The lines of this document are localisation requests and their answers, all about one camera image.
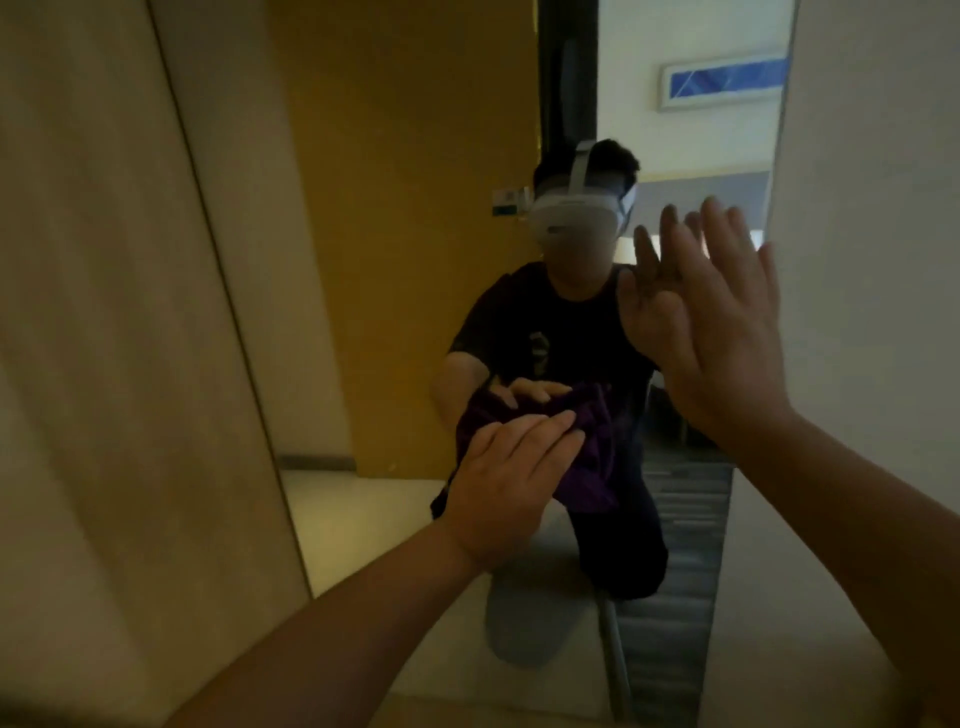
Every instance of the purple cloth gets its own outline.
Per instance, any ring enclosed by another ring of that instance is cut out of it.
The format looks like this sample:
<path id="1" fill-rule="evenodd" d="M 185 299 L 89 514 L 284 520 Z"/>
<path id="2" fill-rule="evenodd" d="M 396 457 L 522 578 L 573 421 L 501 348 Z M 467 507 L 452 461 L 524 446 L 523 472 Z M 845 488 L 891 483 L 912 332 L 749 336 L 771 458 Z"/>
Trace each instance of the purple cloth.
<path id="1" fill-rule="evenodd" d="M 487 389 L 477 390 L 457 423 L 457 463 L 464 459 L 474 433 L 492 422 L 506 423 L 521 415 L 556 415 L 565 409 L 577 414 L 573 426 L 587 435 L 570 470 L 553 494 L 573 513 L 607 513 L 617 508 L 616 494 L 608 485 L 613 470 L 613 424 L 599 384 L 578 384 L 571 392 L 540 404 L 517 398 L 518 409 Z"/>

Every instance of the short sleeve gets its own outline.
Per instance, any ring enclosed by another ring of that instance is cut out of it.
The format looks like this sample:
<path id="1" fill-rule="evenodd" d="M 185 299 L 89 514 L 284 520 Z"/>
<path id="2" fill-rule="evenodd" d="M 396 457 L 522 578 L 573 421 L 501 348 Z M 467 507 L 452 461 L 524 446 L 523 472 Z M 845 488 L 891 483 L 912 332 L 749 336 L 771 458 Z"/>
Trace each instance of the short sleeve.
<path id="1" fill-rule="evenodd" d="M 503 375 L 509 353 L 513 286 L 503 276 L 477 299 L 450 345 L 451 352 L 466 352 L 487 365 L 494 375 Z"/>

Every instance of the person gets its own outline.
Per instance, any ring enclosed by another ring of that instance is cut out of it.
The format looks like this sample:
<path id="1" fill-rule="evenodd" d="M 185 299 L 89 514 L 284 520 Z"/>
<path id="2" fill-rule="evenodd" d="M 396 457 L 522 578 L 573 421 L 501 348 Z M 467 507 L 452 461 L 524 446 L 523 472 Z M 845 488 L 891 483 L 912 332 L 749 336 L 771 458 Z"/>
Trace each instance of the person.
<path id="1" fill-rule="evenodd" d="M 537 198 L 569 184 L 575 157 L 572 148 L 544 155 L 533 176 Z M 638 170 L 634 155 L 612 139 L 590 149 L 588 181 L 618 197 L 634 187 Z M 676 209 L 669 207 L 661 234 L 669 234 L 674 224 Z M 614 424 L 608 484 L 618 507 L 608 513 L 568 513 L 581 569 L 593 586 L 614 599 L 637 599 L 660 586 L 668 554 L 640 469 L 638 426 L 655 365 L 631 346 L 620 324 L 616 277 L 627 266 L 613 264 L 616 244 L 616 231 L 595 239 L 589 229 L 577 230 L 543 244 L 542 261 L 500 278 L 473 305 L 430 394 L 453 432 L 470 397 L 484 386 L 514 408 L 517 398 L 544 402 L 582 382 L 608 387 L 606 405 Z M 441 494 L 434 501 L 435 514 L 443 511 L 443 503 Z"/>
<path id="2" fill-rule="evenodd" d="M 794 410 L 773 249 L 755 251 L 736 208 L 708 199 L 702 220 L 709 258 L 686 225 L 663 241 L 679 280 L 621 274 L 630 342 L 827 567 L 929 707 L 960 726 L 960 516 Z M 537 529 L 583 442 L 570 423 L 564 413 L 478 431 L 437 521 L 280 625 L 167 725 L 365 725 L 434 621 Z"/>

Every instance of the vr headset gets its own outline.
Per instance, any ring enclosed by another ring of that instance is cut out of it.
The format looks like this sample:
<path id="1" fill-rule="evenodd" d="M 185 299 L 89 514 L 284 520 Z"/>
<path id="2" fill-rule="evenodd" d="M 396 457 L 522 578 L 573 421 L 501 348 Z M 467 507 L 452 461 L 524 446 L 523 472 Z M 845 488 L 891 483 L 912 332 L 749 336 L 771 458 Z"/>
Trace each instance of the vr headset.
<path id="1" fill-rule="evenodd" d="M 551 184 L 547 180 L 535 190 L 527 221 L 541 244 L 570 239 L 613 242 L 630 222 L 636 184 L 624 192 L 622 175 L 588 175 L 590 150 L 595 143 L 591 140 L 577 145 L 569 183 Z"/>

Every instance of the black pants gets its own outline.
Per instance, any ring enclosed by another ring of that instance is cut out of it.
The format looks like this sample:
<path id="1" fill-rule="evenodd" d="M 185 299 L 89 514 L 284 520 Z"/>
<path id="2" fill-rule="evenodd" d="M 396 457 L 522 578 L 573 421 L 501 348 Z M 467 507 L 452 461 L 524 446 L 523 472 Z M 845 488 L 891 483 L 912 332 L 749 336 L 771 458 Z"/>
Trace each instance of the black pants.
<path id="1" fill-rule="evenodd" d="M 610 483 L 620 500 L 617 510 L 569 513 L 580 568 L 594 588 L 613 599 L 650 596 L 663 581 L 668 556 L 657 506 L 643 484 L 638 460 L 618 456 Z M 446 488 L 430 503 L 435 519 L 445 508 Z"/>

